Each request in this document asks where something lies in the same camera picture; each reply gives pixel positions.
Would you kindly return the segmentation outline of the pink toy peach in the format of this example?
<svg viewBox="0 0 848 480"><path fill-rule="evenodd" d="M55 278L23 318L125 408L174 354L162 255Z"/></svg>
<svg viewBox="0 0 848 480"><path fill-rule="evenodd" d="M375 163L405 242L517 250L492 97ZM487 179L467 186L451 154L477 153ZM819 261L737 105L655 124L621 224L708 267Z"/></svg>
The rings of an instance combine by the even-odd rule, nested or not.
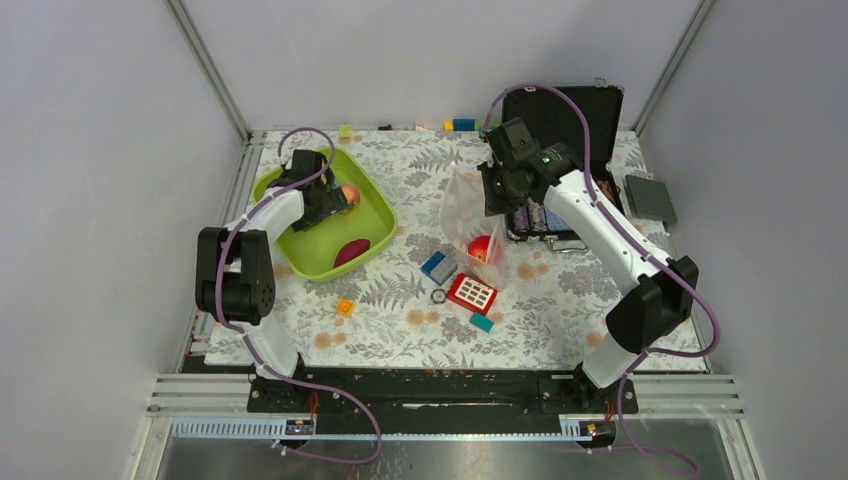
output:
<svg viewBox="0 0 848 480"><path fill-rule="evenodd" d="M343 184L341 186L341 190L348 202L349 209L355 209L360 205L361 194L355 186L350 184Z"/></svg>

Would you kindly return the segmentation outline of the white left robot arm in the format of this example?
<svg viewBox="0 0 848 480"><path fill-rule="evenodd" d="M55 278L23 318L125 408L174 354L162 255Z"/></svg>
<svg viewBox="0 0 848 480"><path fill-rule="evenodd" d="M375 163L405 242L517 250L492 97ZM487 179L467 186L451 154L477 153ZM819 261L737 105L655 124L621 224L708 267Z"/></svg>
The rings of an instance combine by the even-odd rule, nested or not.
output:
<svg viewBox="0 0 848 480"><path fill-rule="evenodd" d="M197 308L238 334L256 374L275 380L272 398L288 411L307 404L311 387L295 374L301 357L294 341L267 318L276 299L271 247L286 230L309 229L347 208L330 168L334 156L296 150L247 213L198 235Z"/></svg>

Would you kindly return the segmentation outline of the clear zip top bag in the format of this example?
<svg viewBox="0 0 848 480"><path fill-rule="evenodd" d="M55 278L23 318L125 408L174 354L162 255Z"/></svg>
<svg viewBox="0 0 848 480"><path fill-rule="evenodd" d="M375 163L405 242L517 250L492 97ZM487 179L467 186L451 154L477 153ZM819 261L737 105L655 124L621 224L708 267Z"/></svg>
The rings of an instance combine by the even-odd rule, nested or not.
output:
<svg viewBox="0 0 848 480"><path fill-rule="evenodd" d="M447 242L454 248L458 263L473 276L496 289L509 283L504 218L485 215L485 197L479 173L468 173L454 165L442 195L439 221ZM490 235L504 249L498 263L485 264L471 258L466 248L477 236Z"/></svg>

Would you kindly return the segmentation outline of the red toy apple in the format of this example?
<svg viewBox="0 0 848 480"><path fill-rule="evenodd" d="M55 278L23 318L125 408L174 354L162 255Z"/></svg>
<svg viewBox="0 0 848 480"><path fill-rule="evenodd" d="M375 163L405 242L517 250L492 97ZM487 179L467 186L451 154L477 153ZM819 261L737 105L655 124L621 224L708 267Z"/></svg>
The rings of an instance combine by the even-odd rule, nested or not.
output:
<svg viewBox="0 0 848 480"><path fill-rule="evenodd" d="M467 254L485 264L500 262L504 257L503 246L490 235L475 237L466 248Z"/></svg>

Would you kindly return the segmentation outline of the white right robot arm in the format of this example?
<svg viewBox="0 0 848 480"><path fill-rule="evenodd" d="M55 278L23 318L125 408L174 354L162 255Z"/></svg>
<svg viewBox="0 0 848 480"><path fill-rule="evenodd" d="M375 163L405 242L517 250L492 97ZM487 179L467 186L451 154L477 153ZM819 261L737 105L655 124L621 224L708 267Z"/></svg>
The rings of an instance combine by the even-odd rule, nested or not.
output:
<svg viewBox="0 0 848 480"><path fill-rule="evenodd" d="M644 237L593 180L591 158L557 143L544 148L514 118L482 132L491 150L479 164L486 215L511 214L529 202L559 216L602 263L621 292L608 312L608 333L577 368L575 402L597 412L613 398L612 384L654 343L691 315L699 271Z"/></svg>

